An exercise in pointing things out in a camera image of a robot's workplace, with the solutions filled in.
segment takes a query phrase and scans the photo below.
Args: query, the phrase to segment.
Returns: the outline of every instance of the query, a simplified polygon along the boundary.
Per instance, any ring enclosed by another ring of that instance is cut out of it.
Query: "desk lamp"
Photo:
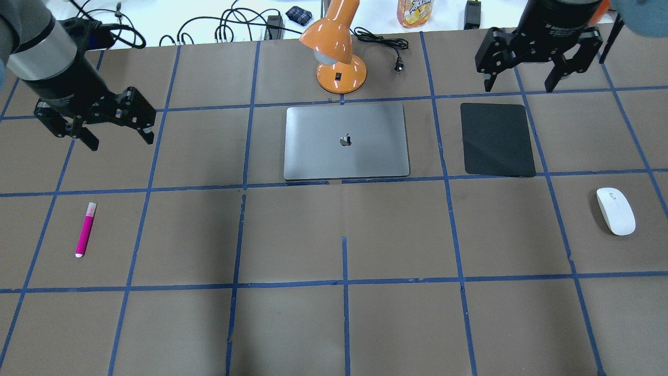
[[[359,0],[332,1],[325,16],[299,38],[320,62],[315,75],[328,92],[347,94],[359,89],[367,79],[367,66],[353,55],[349,31],[358,6]]]

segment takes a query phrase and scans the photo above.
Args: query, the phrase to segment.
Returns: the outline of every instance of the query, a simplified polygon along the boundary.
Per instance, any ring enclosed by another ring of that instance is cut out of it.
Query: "white computer mouse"
[[[629,235],[635,231],[635,217],[626,197],[615,188],[596,190],[596,198],[603,212],[603,218],[615,235]]]

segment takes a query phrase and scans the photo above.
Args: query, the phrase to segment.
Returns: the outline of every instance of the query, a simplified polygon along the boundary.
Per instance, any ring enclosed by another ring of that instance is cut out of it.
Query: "marker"
[[[86,210],[86,218],[83,220],[81,227],[81,235],[79,235],[79,244],[77,244],[77,252],[74,254],[77,257],[82,257],[86,253],[86,246],[88,245],[88,238],[90,237],[90,229],[93,227],[93,217],[95,216],[95,208],[98,205],[94,202],[88,203],[88,210]]]

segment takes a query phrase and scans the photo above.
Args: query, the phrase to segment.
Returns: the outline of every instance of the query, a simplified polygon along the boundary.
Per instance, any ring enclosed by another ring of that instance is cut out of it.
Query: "silver laptop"
[[[286,180],[402,177],[409,173],[401,103],[288,108]]]

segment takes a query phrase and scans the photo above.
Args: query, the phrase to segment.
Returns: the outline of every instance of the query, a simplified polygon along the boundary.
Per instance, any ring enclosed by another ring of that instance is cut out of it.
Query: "orange snack bag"
[[[434,0],[399,0],[397,19],[406,28],[424,25],[432,15]]]

